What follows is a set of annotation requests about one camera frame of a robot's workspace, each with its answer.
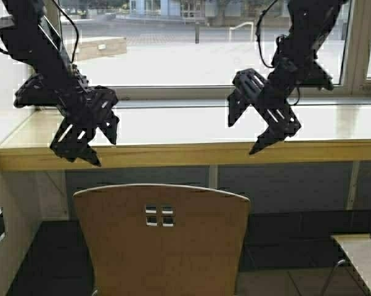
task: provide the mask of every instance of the post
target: post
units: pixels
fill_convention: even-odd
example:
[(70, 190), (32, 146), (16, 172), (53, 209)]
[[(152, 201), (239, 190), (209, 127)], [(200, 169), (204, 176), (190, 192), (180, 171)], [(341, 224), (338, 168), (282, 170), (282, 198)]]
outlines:
[(195, 44), (199, 44), (199, 22), (195, 22)]

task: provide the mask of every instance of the concrete planter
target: concrete planter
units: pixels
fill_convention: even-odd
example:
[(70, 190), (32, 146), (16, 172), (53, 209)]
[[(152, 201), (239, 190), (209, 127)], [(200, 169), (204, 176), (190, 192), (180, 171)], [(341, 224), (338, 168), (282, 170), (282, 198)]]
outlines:
[[(75, 41), (69, 40), (65, 47), (69, 54), (73, 52)], [(98, 57), (117, 56), (126, 53), (125, 37), (83, 38), (76, 52), (76, 60), (90, 60)]]

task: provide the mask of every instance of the dark panel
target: dark panel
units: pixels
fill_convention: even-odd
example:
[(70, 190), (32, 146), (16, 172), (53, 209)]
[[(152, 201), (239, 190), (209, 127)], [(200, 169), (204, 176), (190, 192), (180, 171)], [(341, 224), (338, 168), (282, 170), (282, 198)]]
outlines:
[(280, 244), (246, 247), (247, 260), (252, 266), (261, 268), (307, 268), (312, 267), (312, 260), (304, 244)]
[(253, 213), (342, 210), (352, 163), (222, 166), (219, 187), (247, 196)]
[(332, 239), (313, 240), (301, 243), (311, 257), (312, 265), (316, 268), (333, 267), (345, 258), (345, 254)]
[(362, 162), (360, 165), (354, 209), (371, 210), (371, 162)]
[(66, 172), (68, 205), (75, 219), (73, 194), (77, 191), (107, 184), (162, 183), (208, 187), (207, 166), (164, 168), (115, 168)]
[(301, 235), (305, 239), (329, 239), (334, 234), (352, 233), (351, 211), (306, 212), (302, 214)]
[(300, 213), (250, 215), (245, 243), (279, 244), (300, 237)]

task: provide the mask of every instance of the floor tile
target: floor tile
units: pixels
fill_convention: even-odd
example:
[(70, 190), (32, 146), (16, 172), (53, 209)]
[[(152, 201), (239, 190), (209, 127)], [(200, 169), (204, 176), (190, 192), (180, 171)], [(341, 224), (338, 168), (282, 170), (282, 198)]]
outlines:
[(300, 296), (287, 270), (239, 273), (237, 296)]
[[(295, 269), (290, 270), (290, 276), (302, 296), (319, 296), (330, 271), (330, 268)], [(346, 268), (341, 267), (335, 271), (325, 296), (364, 296), (364, 293)]]

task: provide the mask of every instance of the pavement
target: pavement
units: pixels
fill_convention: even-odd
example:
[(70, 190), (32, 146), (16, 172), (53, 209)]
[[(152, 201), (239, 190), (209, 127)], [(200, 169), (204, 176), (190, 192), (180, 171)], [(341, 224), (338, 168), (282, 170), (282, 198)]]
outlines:
[[(127, 53), (78, 62), (92, 84), (110, 86), (229, 85), (235, 73), (255, 68), (266, 76), (257, 44), (250, 42), (250, 29), (233, 33), (229, 28), (201, 27), (200, 43), (195, 44), (195, 25), (180, 23), (97, 20), (78, 25), (82, 38), (124, 36)], [(263, 52), (270, 62), (275, 39), (288, 28), (264, 28)], [(65, 39), (74, 39), (70, 26), (63, 26)], [(339, 83), (345, 42), (336, 28), (319, 51), (319, 63)]]
[[(263, 28), (264, 41), (273, 41), (281, 34), (288, 34), (287, 28)], [(78, 23), (82, 38), (98, 36), (122, 36), (127, 38), (129, 46), (164, 45), (169, 43), (195, 43), (194, 23), (146, 23), (135, 20), (103, 19)], [(74, 39), (75, 32), (70, 25), (62, 26), (64, 39)], [(235, 30), (232, 34), (233, 42), (247, 42), (250, 40), (250, 27)], [(200, 43), (227, 42), (229, 27), (200, 27)], [(335, 28), (328, 40), (341, 40), (341, 28)]]
[[(320, 64), (338, 83), (344, 42), (325, 43)], [(263, 43), (265, 59), (275, 52), (274, 42)], [(106, 86), (230, 85), (237, 71), (255, 68), (267, 76), (256, 43), (175, 43), (129, 46), (126, 54), (77, 62), (92, 84)]]

